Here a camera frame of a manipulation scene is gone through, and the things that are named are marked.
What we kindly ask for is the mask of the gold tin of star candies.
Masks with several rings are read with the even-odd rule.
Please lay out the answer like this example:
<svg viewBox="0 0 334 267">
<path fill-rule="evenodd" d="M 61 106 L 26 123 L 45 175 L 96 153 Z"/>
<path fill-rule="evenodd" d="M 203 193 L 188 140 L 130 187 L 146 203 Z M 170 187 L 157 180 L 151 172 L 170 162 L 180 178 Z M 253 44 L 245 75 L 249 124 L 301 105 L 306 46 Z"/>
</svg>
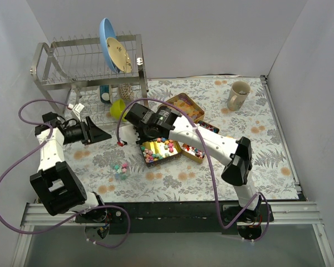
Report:
<svg viewBox="0 0 334 267">
<path fill-rule="evenodd" d="M 167 163 L 181 155 L 179 143 L 163 137 L 143 142 L 139 147 L 147 167 Z"/>
</svg>

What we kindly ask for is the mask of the gold tin of gummy candies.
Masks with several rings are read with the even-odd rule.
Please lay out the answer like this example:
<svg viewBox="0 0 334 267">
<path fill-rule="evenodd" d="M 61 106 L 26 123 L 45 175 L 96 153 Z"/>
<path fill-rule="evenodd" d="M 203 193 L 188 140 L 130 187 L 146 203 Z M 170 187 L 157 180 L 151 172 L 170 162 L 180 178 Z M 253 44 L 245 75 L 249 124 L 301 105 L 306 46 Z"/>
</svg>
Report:
<svg viewBox="0 0 334 267">
<path fill-rule="evenodd" d="M 198 122 L 204 119 L 205 112 L 199 107 L 186 93 L 180 93 L 169 100 L 167 103 L 184 111 L 194 122 Z"/>
</svg>

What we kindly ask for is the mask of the clear round candy jar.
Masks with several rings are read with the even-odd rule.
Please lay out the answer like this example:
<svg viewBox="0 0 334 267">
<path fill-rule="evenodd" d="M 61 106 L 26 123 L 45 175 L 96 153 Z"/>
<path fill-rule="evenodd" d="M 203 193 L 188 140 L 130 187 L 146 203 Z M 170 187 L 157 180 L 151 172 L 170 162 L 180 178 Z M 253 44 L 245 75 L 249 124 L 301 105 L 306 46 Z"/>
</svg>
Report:
<svg viewBox="0 0 334 267">
<path fill-rule="evenodd" d="M 115 180 L 124 181 L 130 176 L 129 164 L 127 162 L 111 165 Z"/>
</svg>

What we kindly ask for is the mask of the gold tin of lollipops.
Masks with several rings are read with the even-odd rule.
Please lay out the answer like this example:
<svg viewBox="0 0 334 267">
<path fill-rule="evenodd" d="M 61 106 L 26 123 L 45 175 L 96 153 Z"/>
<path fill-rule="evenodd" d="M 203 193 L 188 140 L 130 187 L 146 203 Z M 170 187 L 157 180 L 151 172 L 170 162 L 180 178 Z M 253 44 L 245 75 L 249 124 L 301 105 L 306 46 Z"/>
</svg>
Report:
<svg viewBox="0 0 334 267">
<path fill-rule="evenodd" d="M 199 120 L 196 124 L 216 134 L 218 134 L 220 131 L 220 129 L 216 126 L 213 126 L 202 120 Z M 181 153 L 198 164 L 202 164 L 205 158 L 205 152 L 198 150 L 188 144 L 181 145 Z"/>
</svg>

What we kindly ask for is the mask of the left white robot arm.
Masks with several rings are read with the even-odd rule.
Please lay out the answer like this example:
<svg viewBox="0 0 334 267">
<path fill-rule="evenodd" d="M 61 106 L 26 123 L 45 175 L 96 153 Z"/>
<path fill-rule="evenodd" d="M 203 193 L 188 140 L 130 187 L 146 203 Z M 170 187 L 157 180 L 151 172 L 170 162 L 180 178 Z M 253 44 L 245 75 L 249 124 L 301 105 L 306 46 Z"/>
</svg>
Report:
<svg viewBox="0 0 334 267">
<path fill-rule="evenodd" d="M 68 211 L 80 212 L 88 209 L 88 216 L 97 223 L 107 217 L 107 208 L 95 192 L 87 192 L 83 184 L 64 158 L 63 147 L 81 142 L 90 145 L 111 139 L 112 136 L 98 128 L 90 117 L 85 121 L 74 120 L 69 125 L 63 117 L 49 112 L 42 116 L 43 125 L 35 127 L 40 144 L 40 165 L 30 183 L 47 212 L 55 216 Z"/>
</svg>

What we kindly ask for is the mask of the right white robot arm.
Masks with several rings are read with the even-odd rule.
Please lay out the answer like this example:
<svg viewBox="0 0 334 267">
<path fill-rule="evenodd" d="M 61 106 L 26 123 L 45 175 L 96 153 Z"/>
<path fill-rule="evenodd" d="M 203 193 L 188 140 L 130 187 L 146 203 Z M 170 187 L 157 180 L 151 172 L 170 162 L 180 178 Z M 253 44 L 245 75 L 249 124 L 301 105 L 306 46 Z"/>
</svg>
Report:
<svg viewBox="0 0 334 267">
<path fill-rule="evenodd" d="M 134 103 L 124 119 L 133 125 L 137 143 L 164 137 L 201 150 L 219 161 L 224 166 L 222 180 L 232 185 L 237 193 L 241 216 L 247 221 L 260 216 L 261 197 L 251 178 L 250 139 L 224 137 L 196 124 L 192 125 L 188 117 L 167 106 L 160 106 L 154 112 Z"/>
</svg>

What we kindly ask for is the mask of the lime green bowl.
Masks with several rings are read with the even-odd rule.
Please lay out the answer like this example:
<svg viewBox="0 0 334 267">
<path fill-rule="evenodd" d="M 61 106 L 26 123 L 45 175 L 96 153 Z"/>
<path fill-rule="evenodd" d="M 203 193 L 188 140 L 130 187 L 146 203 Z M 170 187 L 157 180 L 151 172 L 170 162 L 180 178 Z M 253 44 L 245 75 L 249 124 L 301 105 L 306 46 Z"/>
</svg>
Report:
<svg viewBox="0 0 334 267">
<path fill-rule="evenodd" d="M 110 107 L 110 115 L 118 120 L 122 114 L 122 112 L 125 110 L 126 105 L 122 99 L 116 100 Z"/>
</svg>

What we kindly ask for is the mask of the floral table mat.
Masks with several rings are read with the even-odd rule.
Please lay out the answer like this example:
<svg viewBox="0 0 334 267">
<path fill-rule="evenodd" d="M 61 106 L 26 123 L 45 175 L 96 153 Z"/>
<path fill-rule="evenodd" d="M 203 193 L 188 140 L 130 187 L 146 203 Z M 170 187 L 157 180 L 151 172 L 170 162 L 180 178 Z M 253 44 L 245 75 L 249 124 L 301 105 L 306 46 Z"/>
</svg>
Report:
<svg viewBox="0 0 334 267">
<path fill-rule="evenodd" d="M 283 147 L 272 109 L 260 78 L 246 78 L 250 94 L 238 111 L 227 108 L 233 78 L 193 78 L 191 80 L 150 80 L 149 107 L 186 93 L 205 112 L 207 123 L 220 134 L 252 142 L 252 179 L 258 191 L 269 200 L 298 197 L 294 175 Z M 198 164 L 180 156 L 164 164 L 147 167 L 137 145 L 120 147 L 116 137 L 93 145 L 77 142 L 64 147 L 65 160 L 87 191 L 97 192 L 105 202 L 210 201 L 235 200 L 232 186 L 221 179 L 223 165 L 213 161 Z M 129 164 L 130 176 L 115 180 L 112 164 Z"/>
</svg>

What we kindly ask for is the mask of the patterned ceramic cup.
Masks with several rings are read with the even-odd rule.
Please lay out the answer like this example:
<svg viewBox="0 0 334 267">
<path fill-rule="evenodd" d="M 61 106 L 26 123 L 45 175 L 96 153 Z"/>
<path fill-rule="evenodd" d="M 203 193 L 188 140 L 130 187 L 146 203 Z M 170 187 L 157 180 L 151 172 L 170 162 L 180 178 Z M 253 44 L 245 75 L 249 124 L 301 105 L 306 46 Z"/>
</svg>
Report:
<svg viewBox="0 0 334 267">
<path fill-rule="evenodd" d="M 132 85 L 129 83 L 122 83 L 118 86 L 118 94 L 120 98 L 125 102 L 131 102 L 134 100 L 134 93 Z"/>
</svg>

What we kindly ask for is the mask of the blue white mug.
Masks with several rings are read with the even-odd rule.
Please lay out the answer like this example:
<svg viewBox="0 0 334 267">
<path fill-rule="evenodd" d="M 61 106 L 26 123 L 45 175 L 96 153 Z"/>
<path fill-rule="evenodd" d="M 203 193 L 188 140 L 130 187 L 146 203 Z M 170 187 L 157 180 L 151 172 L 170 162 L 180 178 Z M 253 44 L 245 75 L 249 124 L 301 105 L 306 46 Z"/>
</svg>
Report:
<svg viewBox="0 0 334 267">
<path fill-rule="evenodd" d="M 102 103 L 110 104 L 111 103 L 110 86 L 109 85 L 99 86 L 99 96 L 100 96 L 100 101 Z"/>
</svg>

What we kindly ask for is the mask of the steel dish rack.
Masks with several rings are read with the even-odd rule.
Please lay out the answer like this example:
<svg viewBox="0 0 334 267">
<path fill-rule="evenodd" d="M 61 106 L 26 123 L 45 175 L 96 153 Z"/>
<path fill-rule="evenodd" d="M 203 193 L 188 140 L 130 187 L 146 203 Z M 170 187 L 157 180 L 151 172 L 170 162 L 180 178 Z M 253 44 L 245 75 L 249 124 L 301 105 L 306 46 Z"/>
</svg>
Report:
<svg viewBox="0 0 334 267">
<path fill-rule="evenodd" d="M 37 45 L 30 69 L 34 83 L 46 99 L 64 92 L 65 102 L 84 105 L 82 117 L 90 116 L 98 127 L 114 128 L 116 120 L 110 115 L 110 105 L 101 102 L 99 87 L 109 87 L 111 102 L 119 99 L 118 86 L 123 83 L 132 86 L 134 98 L 146 98 L 149 91 L 141 35 L 121 34 L 117 40 L 131 57 L 130 73 L 109 69 L 99 37 L 74 37 Z"/>
</svg>

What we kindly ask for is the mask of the cream floral plate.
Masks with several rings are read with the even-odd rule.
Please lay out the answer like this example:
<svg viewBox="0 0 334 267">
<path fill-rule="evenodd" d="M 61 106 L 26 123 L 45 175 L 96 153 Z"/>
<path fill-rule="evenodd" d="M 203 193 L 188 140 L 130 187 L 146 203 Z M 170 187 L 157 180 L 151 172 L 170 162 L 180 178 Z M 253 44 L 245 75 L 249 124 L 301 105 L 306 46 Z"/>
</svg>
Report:
<svg viewBox="0 0 334 267">
<path fill-rule="evenodd" d="M 108 51 L 111 60 L 116 67 L 123 73 L 130 73 L 132 71 L 132 64 L 130 56 L 122 43 L 115 38 L 108 38 Z"/>
</svg>

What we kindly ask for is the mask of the beige ceramic mug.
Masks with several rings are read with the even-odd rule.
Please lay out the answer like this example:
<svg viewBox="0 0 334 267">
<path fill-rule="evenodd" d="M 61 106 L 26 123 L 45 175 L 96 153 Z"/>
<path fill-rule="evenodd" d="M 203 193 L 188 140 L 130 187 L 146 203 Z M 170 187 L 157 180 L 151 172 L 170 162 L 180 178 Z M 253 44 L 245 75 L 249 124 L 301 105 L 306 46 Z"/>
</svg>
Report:
<svg viewBox="0 0 334 267">
<path fill-rule="evenodd" d="M 235 81 L 230 87 L 230 93 L 227 100 L 227 108 L 231 111 L 238 111 L 247 99 L 251 87 L 243 81 Z"/>
</svg>

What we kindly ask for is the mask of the blue plate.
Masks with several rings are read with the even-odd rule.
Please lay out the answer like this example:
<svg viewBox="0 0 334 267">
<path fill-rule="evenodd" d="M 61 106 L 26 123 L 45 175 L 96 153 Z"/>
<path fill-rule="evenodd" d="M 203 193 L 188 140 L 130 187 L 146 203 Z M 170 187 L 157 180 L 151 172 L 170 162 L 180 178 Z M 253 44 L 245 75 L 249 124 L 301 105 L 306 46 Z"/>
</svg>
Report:
<svg viewBox="0 0 334 267">
<path fill-rule="evenodd" d="M 110 21 L 107 18 L 103 18 L 102 21 L 100 22 L 99 34 L 100 34 L 100 45 L 102 48 L 102 53 L 104 55 L 104 59 L 105 59 L 105 62 L 108 68 L 113 73 L 119 73 L 120 70 L 116 67 L 116 65 L 111 60 L 111 57 L 108 51 L 107 39 L 110 37 L 116 38 L 116 35 L 115 35 L 115 31 Z"/>
</svg>

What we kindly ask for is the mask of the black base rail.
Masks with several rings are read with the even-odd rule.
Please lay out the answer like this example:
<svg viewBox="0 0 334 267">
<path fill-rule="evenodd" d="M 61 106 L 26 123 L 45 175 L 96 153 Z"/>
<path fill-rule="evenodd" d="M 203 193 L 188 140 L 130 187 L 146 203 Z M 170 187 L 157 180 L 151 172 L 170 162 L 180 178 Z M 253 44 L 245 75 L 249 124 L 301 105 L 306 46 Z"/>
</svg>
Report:
<svg viewBox="0 0 334 267">
<path fill-rule="evenodd" d="M 219 224 L 214 201 L 183 201 L 183 202 L 118 202 L 105 203 L 107 205 L 119 206 L 127 211 L 130 216 L 130 233 L 208 233 L 221 232 L 222 234 L 236 235 L 238 226 L 252 224 L 246 222 L 247 215 L 252 215 L 251 211 L 245 211 L 229 229 L 223 230 Z M 221 217 L 226 225 L 241 210 L 238 202 L 220 201 Z M 270 222 L 274 222 L 274 216 L 270 204 L 269 212 L 265 203 L 259 207 L 259 217 L 261 223 L 256 222 L 253 226 L 266 224 L 268 215 Z M 126 215 L 116 209 L 109 208 L 110 234 L 124 234 L 127 229 Z"/>
</svg>

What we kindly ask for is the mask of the aluminium frame rail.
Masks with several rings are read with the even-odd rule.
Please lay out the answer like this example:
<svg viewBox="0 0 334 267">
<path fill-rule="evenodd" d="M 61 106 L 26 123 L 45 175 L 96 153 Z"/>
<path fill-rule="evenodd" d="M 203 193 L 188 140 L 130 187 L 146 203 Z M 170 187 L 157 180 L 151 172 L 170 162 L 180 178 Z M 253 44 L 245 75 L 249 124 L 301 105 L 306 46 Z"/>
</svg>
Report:
<svg viewBox="0 0 334 267">
<path fill-rule="evenodd" d="M 182 209 L 190 210 L 195 215 L 198 211 L 205 210 L 208 205 L 212 209 L 214 208 L 213 202 L 127 202 L 115 205 L 125 206 L 124 209 L 133 218 L 153 214 L 156 217 L 167 215 L 176 217 L 182 214 Z M 274 218 L 272 224 L 312 225 L 325 265 L 334 266 L 334 256 L 324 230 L 322 216 L 315 201 L 271 201 L 269 206 Z M 36 226 L 56 225 L 62 221 L 72 226 L 76 224 L 75 220 L 70 218 L 74 214 L 74 212 L 69 211 L 65 214 L 51 216 L 42 204 L 27 204 L 21 229 L 32 230 Z M 31 239 L 31 236 L 19 235 L 12 266 L 24 266 Z"/>
</svg>

